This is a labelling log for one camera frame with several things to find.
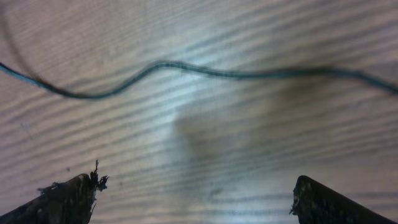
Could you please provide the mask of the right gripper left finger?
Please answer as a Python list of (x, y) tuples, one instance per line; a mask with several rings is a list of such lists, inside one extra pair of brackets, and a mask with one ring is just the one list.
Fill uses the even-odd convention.
[(95, 170), (66, 182), (39, 188), (40, 195), (1, 215), (1, 224), (88, 224), (96, 206), (96, 193), (107, 189), (107, 175)]

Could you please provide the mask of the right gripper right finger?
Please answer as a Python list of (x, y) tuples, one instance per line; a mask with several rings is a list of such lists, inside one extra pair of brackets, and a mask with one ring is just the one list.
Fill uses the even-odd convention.
[(306, 175), (298, 177), (293, 193), (290, 214), (300, 224), (397, 224)]

